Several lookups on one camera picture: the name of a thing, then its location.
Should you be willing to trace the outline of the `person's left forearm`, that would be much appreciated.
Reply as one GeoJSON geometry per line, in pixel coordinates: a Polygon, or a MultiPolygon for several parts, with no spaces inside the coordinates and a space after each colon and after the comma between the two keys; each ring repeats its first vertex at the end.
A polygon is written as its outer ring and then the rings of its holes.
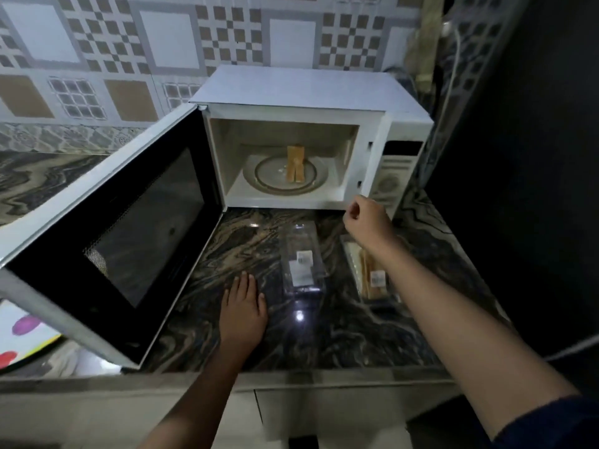
{"type": "Polygon", "coordinates": [[[247,344],[222,343],[137,449],[211,449],[232,388],[251,351],[247,344]]]}

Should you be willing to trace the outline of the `person's left hand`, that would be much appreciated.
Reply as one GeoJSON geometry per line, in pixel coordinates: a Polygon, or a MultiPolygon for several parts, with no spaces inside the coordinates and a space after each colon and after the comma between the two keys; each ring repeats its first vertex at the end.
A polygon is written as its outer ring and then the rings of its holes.
{"type": "Polygon", "coordinates": [[[258,292],[255,277],[250,274],[250,291],[246,303],[238,301],[240,276],[233,279],[229,288],[228,309],[220,314],[219,332],[221,348],[242,362],[245,361],[263,339],[266,325],[258,316],[258,292]]]}

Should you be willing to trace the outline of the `person's right forearm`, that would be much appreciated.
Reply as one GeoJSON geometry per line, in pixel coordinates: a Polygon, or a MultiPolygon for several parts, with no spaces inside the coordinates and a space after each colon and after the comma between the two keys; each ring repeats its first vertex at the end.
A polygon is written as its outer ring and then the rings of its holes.
{"type": "Polygon", "coordinates": [[[489,437],[528,412],[580,394],[513,331],[420,264],[396,236],[363,244],[384,265],[489,437]]]}

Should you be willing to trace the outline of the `white microwave oven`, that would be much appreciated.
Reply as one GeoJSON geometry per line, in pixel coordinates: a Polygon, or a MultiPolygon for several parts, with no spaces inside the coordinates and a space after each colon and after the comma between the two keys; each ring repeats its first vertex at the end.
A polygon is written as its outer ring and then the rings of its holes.
{"type": "Polygon", "coordinates": [[[364,195],[393,218],[433,126],[388,72],[223,65],[189,102],[206,120],[227,208],[345,210],[364,195]],[[245,180],[250,155],[287,157],[289,145],[328,166],[322,187],[275,196],[245,180]]]}

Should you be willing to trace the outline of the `dark blue sleeve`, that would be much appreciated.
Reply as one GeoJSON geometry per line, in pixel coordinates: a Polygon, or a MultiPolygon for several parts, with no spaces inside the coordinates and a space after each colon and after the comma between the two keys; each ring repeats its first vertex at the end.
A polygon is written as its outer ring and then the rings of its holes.
{"type": "Polygon", "coordinates": [[[554,400],[506,425],[492,449],[599,449],[599,400],[554,400]]]}

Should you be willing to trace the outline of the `clear packet with sandwich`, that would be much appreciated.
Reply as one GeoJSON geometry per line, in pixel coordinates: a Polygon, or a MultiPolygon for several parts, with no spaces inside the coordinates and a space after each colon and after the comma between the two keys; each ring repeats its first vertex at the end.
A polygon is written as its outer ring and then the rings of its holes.
{"type": "Polygon", "coordinates": [[[349,234],[340,236],[360,300],[372,308],[391,308],[402,303],[387,273],[349,234]]]}

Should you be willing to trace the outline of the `toasted sandwich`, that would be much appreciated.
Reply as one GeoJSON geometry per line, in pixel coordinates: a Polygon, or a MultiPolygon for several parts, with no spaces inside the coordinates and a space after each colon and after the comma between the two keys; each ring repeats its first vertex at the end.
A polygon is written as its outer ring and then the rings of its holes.
{"type": "Polygon", "coordinates": [[[287,166],[286,166],[286,181],[287,182],[305,182],[304,174],[304,158],[305,150],[300,145],[287,146],[287,166]]]}

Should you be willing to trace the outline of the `empty clear plastic sandwich container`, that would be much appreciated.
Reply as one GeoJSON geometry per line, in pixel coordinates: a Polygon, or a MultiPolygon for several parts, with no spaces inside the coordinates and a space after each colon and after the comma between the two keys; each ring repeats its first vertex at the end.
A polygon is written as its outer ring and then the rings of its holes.
{"type": "Polygon", "coordinates": [[[316,223],[289,223],[279,231],[283,291],[291,299],[315,299],[325,293],[328,273],[316,223]]]}

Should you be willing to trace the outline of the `white plate with coloured dots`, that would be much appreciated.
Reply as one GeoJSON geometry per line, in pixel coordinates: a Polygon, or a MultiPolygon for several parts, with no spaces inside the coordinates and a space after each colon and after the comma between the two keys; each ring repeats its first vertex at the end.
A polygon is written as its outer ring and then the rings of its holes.
{"type": "Polygon", "coordinates": [[[8,300],[0,301],[0,372],[35,360],[62,335],[8,300]]]}

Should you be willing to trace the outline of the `person's right hand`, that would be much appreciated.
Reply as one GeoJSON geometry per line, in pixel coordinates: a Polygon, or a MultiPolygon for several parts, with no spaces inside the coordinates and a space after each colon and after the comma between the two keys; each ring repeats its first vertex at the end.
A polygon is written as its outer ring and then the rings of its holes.
{"type": "Polygon", "coordinates": [[[382,205],[363,195],[356,195],[352,201],[359,202],[360,216],[357,221],[346,221],[345,213],[343,223],[347,232],[362,248],[376,255],[398,244],[391,220],[382,205]]]}

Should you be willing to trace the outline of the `white microwave door black window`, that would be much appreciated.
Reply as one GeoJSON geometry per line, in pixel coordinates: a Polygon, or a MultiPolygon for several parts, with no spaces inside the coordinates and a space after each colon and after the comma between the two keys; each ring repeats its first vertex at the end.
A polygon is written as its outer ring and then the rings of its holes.
{"type": "Polygon", "coordinates": [[[208,105],[188,103],[0,228],[0,298],[138,370],[222,217],[208,105]]]}

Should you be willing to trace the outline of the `black refrigerator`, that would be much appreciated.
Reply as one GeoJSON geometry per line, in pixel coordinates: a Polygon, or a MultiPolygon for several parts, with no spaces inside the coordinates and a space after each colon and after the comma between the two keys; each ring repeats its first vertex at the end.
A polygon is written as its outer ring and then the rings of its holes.
{"type": "Polygon", "coordinates": [[[426,192],[522,339],[599,399],[599,0],[529,0],[426,192]]]}

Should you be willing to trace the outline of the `glass microwave turntable plate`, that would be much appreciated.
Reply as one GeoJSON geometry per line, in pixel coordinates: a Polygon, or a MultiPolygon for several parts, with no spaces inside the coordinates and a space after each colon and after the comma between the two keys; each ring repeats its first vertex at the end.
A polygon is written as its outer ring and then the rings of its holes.
{"type": "Polygon", "coordinates": [[[245,180],[258,191],[275,196],[297,196],[322,187],[328,179],[328,166],[319,158],[304,160],[304,181],[287,180],[286,156],[250,155],[242,172],[245,180]]]}

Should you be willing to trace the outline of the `beige hanging cloth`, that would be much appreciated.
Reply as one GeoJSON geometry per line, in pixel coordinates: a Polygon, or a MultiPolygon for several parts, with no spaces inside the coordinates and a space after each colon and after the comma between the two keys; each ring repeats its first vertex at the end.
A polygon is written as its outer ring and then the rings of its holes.
{"type": "Polygon", "coordinates": [[[419,27],[409,36],[404,67],[413,78],[416,91],[431,92],[441,37],[445,0],[422,0],[419,27]]]}

